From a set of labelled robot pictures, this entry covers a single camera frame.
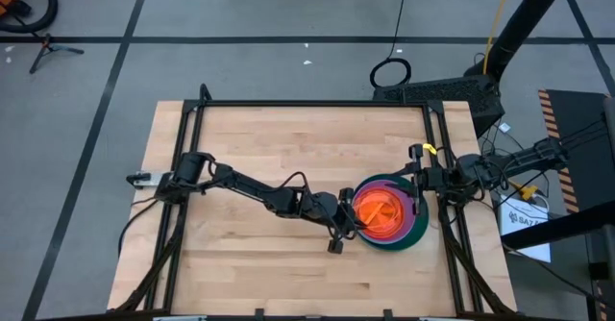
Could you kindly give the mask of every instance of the tripod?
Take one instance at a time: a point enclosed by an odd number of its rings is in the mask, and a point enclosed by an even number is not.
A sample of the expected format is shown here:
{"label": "tripod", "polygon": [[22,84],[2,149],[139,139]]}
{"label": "tripod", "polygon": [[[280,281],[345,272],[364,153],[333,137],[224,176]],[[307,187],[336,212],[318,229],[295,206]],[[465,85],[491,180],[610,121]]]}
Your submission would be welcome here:
{"label": "tripod", "polygon": [[[19,22],[19,24],[21,24],[22,26],[26,26],[26,23],[21,18],[19,18],[19,16],[17,14],[13,13],[11,11],[11,9],[9,7],[7,7],[4,3],[0,2],[0,6],[6,11],[7,14],[9,14],[17,22]],[[51,37],[51,35],[49,33],[45,34],[44,37],[40,36],[36,32],[30,32],[30,34],[33,37],[36,37],[37,40],[40,41],[40,43],[42,45],[40,47],[40,51],[38,51],[38,55],[37,55],[37,58],[35,59],[35,62],[30,67],[30,74],[34,74],[35,72],[37,72],[38,63],[40,62],[40,60],[43,57],[48,56],[48,55],[50,55],[50,54],[52,54],[54,52],[67,51],[67,52],[71,52],[71,53],[75,53],[75,54],[80,54],[80,55],[82,55],[85,52],[84,50],[80,50],[80,49],[77,49],[77,48],[61,46],[61,45],[58,45],[58,44],[52,44],[51,43],[51,38],[52,37]]]}

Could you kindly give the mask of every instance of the yellow and black hazard tape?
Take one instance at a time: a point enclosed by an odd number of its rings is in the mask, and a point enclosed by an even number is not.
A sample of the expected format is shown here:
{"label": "yellow and black hazard tape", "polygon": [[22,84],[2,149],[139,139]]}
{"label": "yellow and black hazard tape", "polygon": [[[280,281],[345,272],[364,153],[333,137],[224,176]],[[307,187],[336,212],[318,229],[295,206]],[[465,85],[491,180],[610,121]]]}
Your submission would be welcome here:
{"label": "yellow and black hazard tape", "polygon": [[[545,117],[545,124],[547,125],[547,135],[549,137],[559,138],[559,130],[557,129],[557,122],[555,121],[554,108],[551,105],[549,99],[549,93],[544,90],[538,90],[538,97],[540,98],[540,107]],[[561,192],[564,196],[564,206],[569,213],[578,212],[577,197],[575,196],[575,188],[573,187],[573,180],[570,176],[568,168],[563,168],[558,171],[559,183],[561,184]]]}

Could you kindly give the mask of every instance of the black stand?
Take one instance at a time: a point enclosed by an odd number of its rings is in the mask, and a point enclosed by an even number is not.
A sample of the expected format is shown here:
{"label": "black stand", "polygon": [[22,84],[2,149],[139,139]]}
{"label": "black stand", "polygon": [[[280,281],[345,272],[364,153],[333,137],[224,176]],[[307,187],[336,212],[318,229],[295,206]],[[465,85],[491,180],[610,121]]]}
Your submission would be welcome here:
{"label": "black stand", "polygon": [[[487,75],[500,81],[504,69],[555,0],[523,0],[489,50]],[[484,59],[463,76],[482,75]]]}
{"label": "black stand", "polygon": [[[0,2],[0,6],[6,11],[7,14],[9,14],[17,22],[19,22],[19,24],[21,24],[22,26],[26,26],[26,22],[24,22],[21,18],[19,18],[17,14],[13,13],[9,7],[4,5],[2,2]],[[33,62],[32,67],[30,67],[31,74],[34,74],[35,72],[37,72],[38,63],[43,57],[48,56],[54,52],[67,51],[67,52],[72,52],[72,53],[80,54],[80,55],[84,53],[84,50],[80,50],[77,48],[71,48],[71,47],[60,46],[60,45],[52,45],[51,35],[49,33],[47,33],[45,37],[42,37],[35,32],[30,32],[30,34],[33,37],[38,38],[40,40],[40,43],[42,44],[42,46],[40,47],[40,51],[38,51],[38,55],[37,55],[37,58],[35,59],[35,62]]]}

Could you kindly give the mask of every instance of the wooden tabletop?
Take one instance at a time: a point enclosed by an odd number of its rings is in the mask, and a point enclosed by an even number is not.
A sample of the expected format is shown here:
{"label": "wooden tabletop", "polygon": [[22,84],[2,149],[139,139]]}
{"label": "wooden tabletop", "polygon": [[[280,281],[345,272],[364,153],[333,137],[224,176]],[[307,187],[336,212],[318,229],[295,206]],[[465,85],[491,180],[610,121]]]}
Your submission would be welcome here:
{"label": "wooden tabletop", "polygon": [[[181,108],[181,102],[158,103],[143,170],[169,170]],[[445,103],[445,112],[455,154],[477,153],[467,104]],[[435,116],[432,122],[438,137]],[[186,150],[191,128],[188,123]],[[301,170],[314,192],[336,195],[372,175],[399,170],[408,162],[408,146],[426,141],[419,109],[213,107],[205,110],[199,150],[270,185]],[[135,200],[152,194],[152,189],[137,191]],[[380,316],[383,309],[393,309],[396,316],[453,316],[435,197],[427,193],[426,198],[430,225],[416,245],[388,253],[357,239],[345,241],[342,255],[334,255],[327,253],[324,227],[278,218],[228,190],[195,194],[172,312],[252,315],[264,308],[266,315]],[[131,216],[145,206],[134,206]],[[126,233],[110,308],[129,296],[150,267],[161,209],[145,213]],[[493,212],[480,203],[468,205],[465,212],[476,267],[516,309]],[[460,266],[459,274],[465,307],[471,310]],[[162,292],[158,294],[156,305],[161,306]]]}

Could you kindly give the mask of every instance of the concrete floor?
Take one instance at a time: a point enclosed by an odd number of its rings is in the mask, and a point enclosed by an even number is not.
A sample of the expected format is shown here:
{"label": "concrete floor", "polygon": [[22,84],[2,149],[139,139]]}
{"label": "concrete floor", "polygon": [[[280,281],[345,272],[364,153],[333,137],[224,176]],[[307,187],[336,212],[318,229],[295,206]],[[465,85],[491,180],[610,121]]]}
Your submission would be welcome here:
{"label": "concrete floor", "polygon": [[[577,0],[595,37],[615,37],[615,0]],[[116,265],[116,241],[134,191],[124,177],[140,167],[155,105],[194,98],[208,84],[216,99],[369,99],[368,74],[389,43],[132,43],[88,37],[124,36],[136,0],[60,0],[49,31],[85,37],[82,56],[48,57],[28,69],[38,46],[0,34],[0,318],[21,319],[49,240],[74,185],[83,185],[38,318],[103,312]],[[406,0],[404,37],[486,37],[499,0]],[[503,23],[521,0],[508,0]],[[369,37],[391,36],[399,0],[145,0],[134,37]],[[583,37],[566,0],[557,0],[533,37]],[[413,82],[456,77],[484,45],[399,44]],[[14,46],[11,52],[5,48]],[[615,67],[615,46],[601,45]],[[401,78],[394,67],[379,83]],[[501,83],[504,121],[525,146],[546,135],[539,88],[607,93],[587,44],[524,45]],[[86,145],[94,115],[111,96],[95,145]],[[498,146],[515,149],[505,136]],[[93,148],[91,160],[87,151]],[[550,175],[553,211],[563,213],[557,177]],[[553,246],[553,268],[584,288],[590,284],[583,238]],[[539,267],[509,258],[520,311],[586,318],[585,300]]]}

